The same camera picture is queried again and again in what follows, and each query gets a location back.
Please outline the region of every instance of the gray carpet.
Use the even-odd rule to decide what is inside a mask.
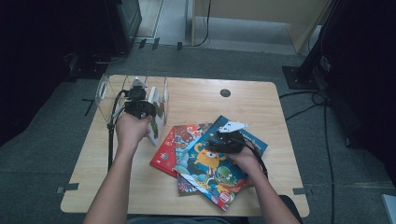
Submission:
[[[218,49],[151,45],[133,51],[106,73],[133,76],[200,77],[271,81],[278,93],[293,92],[281,66],[304,57]],[[98,80],[62,83],[28,129],[0,148],[0,223],[80,223],[83,214],[60,210],[57,187],[68,183],[90,128],[95,105],[85,116]],[[310,94],[281,100],[285,117],[311,106]],[[367,150],[345,146],[343,129],[327,107],[328,141],[334,174],[334,223],[388,223],[381,194],[396,195],[383,164]],[[304,223],[331,223],[332,188],[324,132],[324,107],[288,121],[291,142],[310,207]],[[250,217],[250,223],[262,223]]]

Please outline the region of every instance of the person's left arm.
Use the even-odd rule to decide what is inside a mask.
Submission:
[[[113,164],[85,216],[84,223],[125,223],[134,153],[148,134],[151,116],[136,119],[124,114],[117,122],[119,146]]]

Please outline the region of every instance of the person's right arm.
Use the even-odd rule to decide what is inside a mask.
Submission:
[[[240,153],[229,154],[228,156],[252,180],[265,223],[299,223],[294,214],[277,195],[250,149],[244,147]]]

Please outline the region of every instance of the wooden table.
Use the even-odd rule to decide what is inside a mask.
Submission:
[[[112,76],[110,80],[120,83],[121,88],[124,78],[125,76]],[[148,78],[150,86],[161,87],[163,81],[164,77]],[[213,122],[219,115],[247,123],[246,130],[268,144],[263,160],[276,192],[290,196],[300,215],[308,216],[305,195],[293,193],[296,189],[301,191],[303,183],[273,83],[178,77],[169,77],[167,81],[168,121],[164,126],[162,140],[175,125]],[[221,96],[220,91],[223,89],[229,90],[231,96]],[[106,122],[98,110],[69,182],[79,183],[79,189],[65,193],[61,204],[64,212],[88,211],[106,176],[107,138]],[[139,144],[132,166],[128,213],[248,217],[262,215],[254,188],[242,189],[227,212],[219,209],[203,195],[178,196],[177,180],[149,165],[156,150],[148,139],[143,139]]]
[[[300,53],[329,14],[332,0],[213,0],[210,18],[286,23],[291,42]],[[191,44],[195,40],[195,17],[207,17],[209,0],[193,0]]]

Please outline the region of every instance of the hand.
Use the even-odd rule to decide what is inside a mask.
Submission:
[[[133,156],[140,140],[149,135],[148,125],[151,120],[152,116],[137,119],[127,113],[121,115],[116,124],[117,138],[119,140],[118,150],[132,151]]]
[[[262,167],[260,166],[257,158],[254,156],[253,152],[248,147],[242,148],[242,151],[237,154],[228,154],[233,161],[248,175],[253,175],[256,172],[262,172]]]

